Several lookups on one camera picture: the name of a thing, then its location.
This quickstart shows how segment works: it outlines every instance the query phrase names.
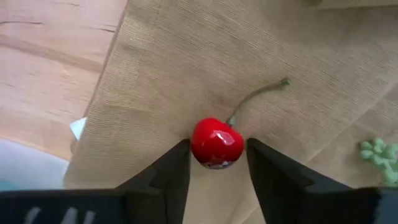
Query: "red cherry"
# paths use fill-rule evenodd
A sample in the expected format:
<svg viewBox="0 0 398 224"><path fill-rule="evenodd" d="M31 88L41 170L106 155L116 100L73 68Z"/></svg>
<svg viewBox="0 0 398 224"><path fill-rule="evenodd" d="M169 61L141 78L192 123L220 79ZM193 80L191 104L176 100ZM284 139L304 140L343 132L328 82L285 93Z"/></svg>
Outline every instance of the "red cherry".
<svg viewBox="0 0 398 224"><path fill-rule="evenodd" d="M205 118L195 126L191 150L205 167L222 169L232 165L243 152L242 136L227 123Z"/></svg>

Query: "cherry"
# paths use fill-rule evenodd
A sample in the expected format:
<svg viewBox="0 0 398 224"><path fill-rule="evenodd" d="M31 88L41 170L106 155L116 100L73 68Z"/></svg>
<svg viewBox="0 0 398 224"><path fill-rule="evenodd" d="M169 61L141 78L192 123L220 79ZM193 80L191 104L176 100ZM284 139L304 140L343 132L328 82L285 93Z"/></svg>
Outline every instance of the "cherry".
<svg viewBox="0 0 398 224"><path fill-rule="evenodd" d="M242 135L233 129L241 108L254 96L289 85L288 78L264 86L246 96L226 122L205 118L197 123L191 138L191 151L197 161L209 169L224 169L239 159L244 150Z"/></svg>

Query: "wooden surface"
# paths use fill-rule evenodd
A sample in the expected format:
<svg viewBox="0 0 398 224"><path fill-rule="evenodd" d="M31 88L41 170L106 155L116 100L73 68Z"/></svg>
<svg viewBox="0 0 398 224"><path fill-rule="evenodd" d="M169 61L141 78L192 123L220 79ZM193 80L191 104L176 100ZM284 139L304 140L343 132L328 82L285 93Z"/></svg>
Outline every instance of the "wooden surface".
<svg viewBox="0 0 398 224"><path fill-rule="evenodd" d="M0 0L0 138L69 159L126 0Z"/></svg>

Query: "beige fabric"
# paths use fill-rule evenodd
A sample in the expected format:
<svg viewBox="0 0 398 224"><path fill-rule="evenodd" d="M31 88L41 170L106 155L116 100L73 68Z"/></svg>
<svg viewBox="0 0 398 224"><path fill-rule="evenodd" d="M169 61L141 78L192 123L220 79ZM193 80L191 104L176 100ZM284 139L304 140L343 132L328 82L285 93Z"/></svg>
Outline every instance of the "beige fabric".
<svg viewBox="0 0 398 224"><path fill-rule="evenodd" d="M391 6L398 0L310 0L315 1L319 9L339 9L347 7Z"/></svg>
<svg viewBox="0 0 398 224"><path fill-rule="evenodd" d="M314 11L289 0L130 0L65 177L115 187L207 116L350 186L379 183L356 144L396 139L396 8ZM226 170L192 161L185 223L264 223L246 155Z"/></svg>

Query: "cherry stem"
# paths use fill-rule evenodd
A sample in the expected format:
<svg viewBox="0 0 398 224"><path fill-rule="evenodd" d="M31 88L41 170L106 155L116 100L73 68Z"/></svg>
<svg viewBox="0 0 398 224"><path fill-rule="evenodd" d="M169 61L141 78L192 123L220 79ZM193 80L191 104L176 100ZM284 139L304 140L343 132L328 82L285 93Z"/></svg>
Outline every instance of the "cherry stem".
<svg viewBox="0 0 398 224"><path fill-rule="evenodd" d="M290 85L290 79L289 78L283 78L281 79L281 81L277 82L277 83L271 83L269 85L266 85L264 87L261 87L260 89L254 90L253 92L251 92L250 94L248 94L240 103L239 105L235 108L235 110L233 111L232 115L226 120L226 123L228 124L228 126L233 127L236 124L236 117L239 113L239 111L241 111L241 108L249 101L251 100L251 98L257 96L260 93L265 93L268 91L272 91L272 90L279 90L287 85Z"/></svg>

